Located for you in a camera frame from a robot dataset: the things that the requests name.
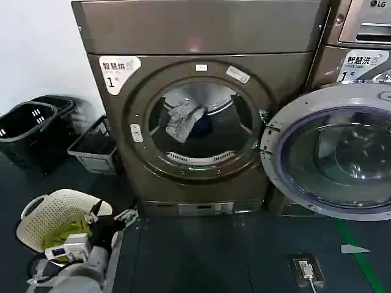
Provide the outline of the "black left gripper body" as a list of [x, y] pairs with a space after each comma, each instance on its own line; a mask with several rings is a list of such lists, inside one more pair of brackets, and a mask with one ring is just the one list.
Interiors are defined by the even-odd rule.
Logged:
[[91, 227], [92, 246], [111, 249], [114, 234], [123, 229], [125, 229], [125, 223], [122, 220], [115, 219], [111, 215], [98, 217], [98, 220]]

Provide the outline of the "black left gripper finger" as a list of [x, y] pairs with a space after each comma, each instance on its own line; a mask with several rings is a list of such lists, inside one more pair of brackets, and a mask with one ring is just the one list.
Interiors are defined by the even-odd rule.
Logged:
[[100, 211], [102, 203], [103, 200], [98, 201], [91, 207], [90, 211], [84, 215], [84, 220], [88, 225], [94, 225], [94, 223], [98, 221], [98, 213]]
[[136, 222], [139, 218], [139, 213], [137, 209], [126, 209], [116, 215], [114, 220], [121, 221], [125, 224], [125, 226], [130, 226], [134, 222]]

